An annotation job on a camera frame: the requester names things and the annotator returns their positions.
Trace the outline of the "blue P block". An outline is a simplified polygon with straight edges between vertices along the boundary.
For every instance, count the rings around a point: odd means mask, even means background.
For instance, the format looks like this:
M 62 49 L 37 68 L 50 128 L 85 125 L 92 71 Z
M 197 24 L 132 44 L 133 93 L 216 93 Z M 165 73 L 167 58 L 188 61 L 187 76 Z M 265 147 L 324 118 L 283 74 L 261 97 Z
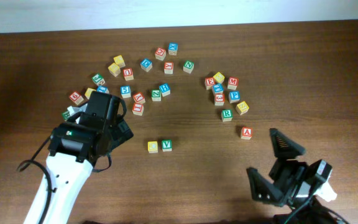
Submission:
M 236 103 L 240 100 L 240 94 L 238 91 L 230 91 L 229 92 L 229 102 Z

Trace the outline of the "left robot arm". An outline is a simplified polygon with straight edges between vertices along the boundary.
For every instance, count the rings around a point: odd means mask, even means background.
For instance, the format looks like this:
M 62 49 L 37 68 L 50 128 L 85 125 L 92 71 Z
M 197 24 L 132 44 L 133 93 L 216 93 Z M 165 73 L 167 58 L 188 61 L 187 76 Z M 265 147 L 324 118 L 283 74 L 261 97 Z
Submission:
M 92 92 L 90 99 L 44 141 L 46 164 L 34 157 L 22 161 L 17 170 L 37 166 L 43 177 L 25 218 L 25 223 L 66 223 L 76 198 L 101 157 L 133 137 L 124 120 L 126 103 L 118 96 Z

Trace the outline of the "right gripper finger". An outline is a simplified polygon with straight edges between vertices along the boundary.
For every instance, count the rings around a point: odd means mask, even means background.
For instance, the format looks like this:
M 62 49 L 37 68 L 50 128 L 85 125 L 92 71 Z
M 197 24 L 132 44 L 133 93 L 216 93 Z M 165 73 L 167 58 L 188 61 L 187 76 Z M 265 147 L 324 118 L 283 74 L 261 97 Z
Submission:
M 269 134 L 277 159 L 295 159 L 305 154 L 306 149 L 303 146 L 285 136 L 277 128 L 270 128 Z
M 283 192 L 262 177 L 257 169 L 247 168 L 247 175 L 253 200 L 266 204 L 282 204 Z

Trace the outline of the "yellow C block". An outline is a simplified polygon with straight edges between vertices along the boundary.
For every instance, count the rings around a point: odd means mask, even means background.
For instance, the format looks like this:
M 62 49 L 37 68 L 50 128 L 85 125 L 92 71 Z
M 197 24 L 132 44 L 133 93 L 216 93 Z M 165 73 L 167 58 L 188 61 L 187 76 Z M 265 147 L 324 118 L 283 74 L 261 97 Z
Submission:
M 158 142 L 157 141 L 149 141 L 147 143 L 147 150 L 149 153 L 157 153 L 158 152 Z

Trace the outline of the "green R block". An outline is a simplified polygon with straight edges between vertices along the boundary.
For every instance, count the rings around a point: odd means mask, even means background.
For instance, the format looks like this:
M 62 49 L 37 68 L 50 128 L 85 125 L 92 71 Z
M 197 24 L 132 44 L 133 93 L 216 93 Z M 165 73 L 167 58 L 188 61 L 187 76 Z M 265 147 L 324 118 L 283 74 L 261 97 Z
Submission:
M 233 118 L 232 110 L 222 110 L 221 119 L 223 122 L 231 121 Z

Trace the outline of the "green V block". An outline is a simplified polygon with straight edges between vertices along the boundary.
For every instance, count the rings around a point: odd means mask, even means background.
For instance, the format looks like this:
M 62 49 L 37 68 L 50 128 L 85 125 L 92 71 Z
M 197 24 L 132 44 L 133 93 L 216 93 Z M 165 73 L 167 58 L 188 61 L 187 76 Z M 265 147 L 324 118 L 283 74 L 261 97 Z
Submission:
M 171 139 L 162 140 L 162 151 L 163 152 L 172 151 L 172 140 Z

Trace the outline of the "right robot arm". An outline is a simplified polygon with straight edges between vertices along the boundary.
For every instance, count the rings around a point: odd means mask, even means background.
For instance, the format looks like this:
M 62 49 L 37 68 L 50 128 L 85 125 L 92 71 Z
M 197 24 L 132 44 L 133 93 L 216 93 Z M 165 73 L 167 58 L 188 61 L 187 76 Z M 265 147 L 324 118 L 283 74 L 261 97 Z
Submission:
M 306 149 L 285 136 L 277 128 L 269 129 L 276 158 L 269 182 L 257 169 L 247 168 L 252 199 L 276 207 L 288 206 L 288 214 L 274 215 L 272 223 L 347 223 L 333 210 L 323 206 L 318 198 L 330 202 L 337 194 L 329 184 L 333 167 L 323 159 L 312 164 L 296 158 Z

